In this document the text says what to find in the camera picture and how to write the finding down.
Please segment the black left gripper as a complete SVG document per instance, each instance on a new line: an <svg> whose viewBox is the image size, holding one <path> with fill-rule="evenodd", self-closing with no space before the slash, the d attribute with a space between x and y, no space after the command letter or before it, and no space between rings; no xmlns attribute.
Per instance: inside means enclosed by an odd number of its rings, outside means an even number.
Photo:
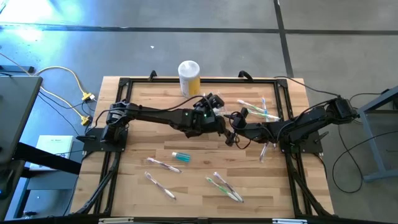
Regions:
<svg viewBox="0 0 398 224"><path fill-rule="evenodd" d="M205 96L203 106L207 128L219 135L224 134L225 144L232 146L236 134L227 129L226 122L233 122L234 119L229 118L234 118L234 115L224 114L226 112L224 101L218 95L209 93Z"/></svg>

